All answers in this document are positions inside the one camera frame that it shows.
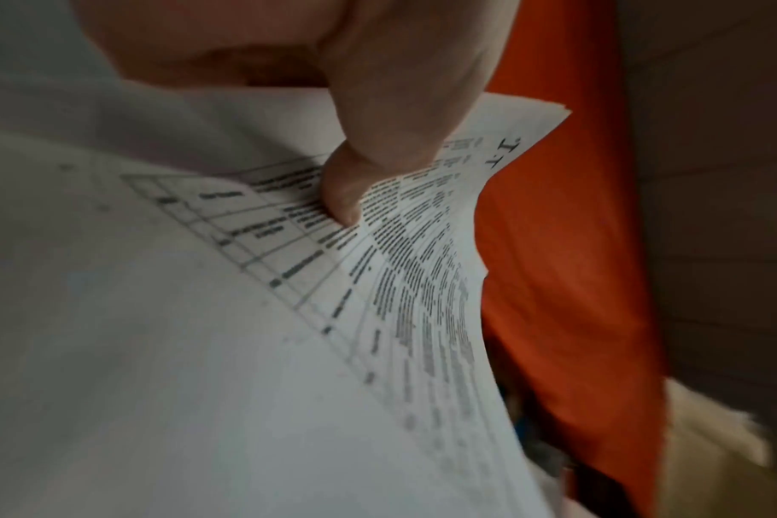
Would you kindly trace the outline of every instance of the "orange cloth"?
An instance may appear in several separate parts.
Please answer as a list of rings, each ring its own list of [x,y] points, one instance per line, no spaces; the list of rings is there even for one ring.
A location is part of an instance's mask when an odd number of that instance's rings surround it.
[[[487,337],[556,419],[570,453],[653,515],[662,347],[640,245],[613,2],[523,0],[490,91],[573,114],[480,196]]]

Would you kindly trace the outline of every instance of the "finger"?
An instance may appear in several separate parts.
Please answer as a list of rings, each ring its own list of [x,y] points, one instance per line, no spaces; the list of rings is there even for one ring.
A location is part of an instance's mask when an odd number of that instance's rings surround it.
[[[389,171],[364,158],[349,141],[343,142],[323,166],[320,198],[331,216],[343,226],[353,226],[360,219],[360,199],[375,183],[404,174]]]

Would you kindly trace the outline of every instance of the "skin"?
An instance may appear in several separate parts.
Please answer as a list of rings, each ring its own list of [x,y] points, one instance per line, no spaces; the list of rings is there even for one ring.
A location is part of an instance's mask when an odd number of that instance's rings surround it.
[[[490,80],[518,0],[73,0],[129,79],[328,86],[347,140],[320,192],[359,220],[374,183],[427,166]]]

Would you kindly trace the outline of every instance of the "paper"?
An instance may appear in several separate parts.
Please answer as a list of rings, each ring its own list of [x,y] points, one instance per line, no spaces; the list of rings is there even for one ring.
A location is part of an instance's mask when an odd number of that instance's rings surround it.
[[[0,516],[548,516],[473,212],[563,108],[483,97],[344,229],[325,92],[75,89],[0,89]]]

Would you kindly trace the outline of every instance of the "wall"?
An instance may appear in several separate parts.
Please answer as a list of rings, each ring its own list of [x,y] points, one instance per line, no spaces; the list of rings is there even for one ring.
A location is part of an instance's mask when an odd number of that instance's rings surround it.
[[[673,374],[777,425],[777,0],[617,0]]]

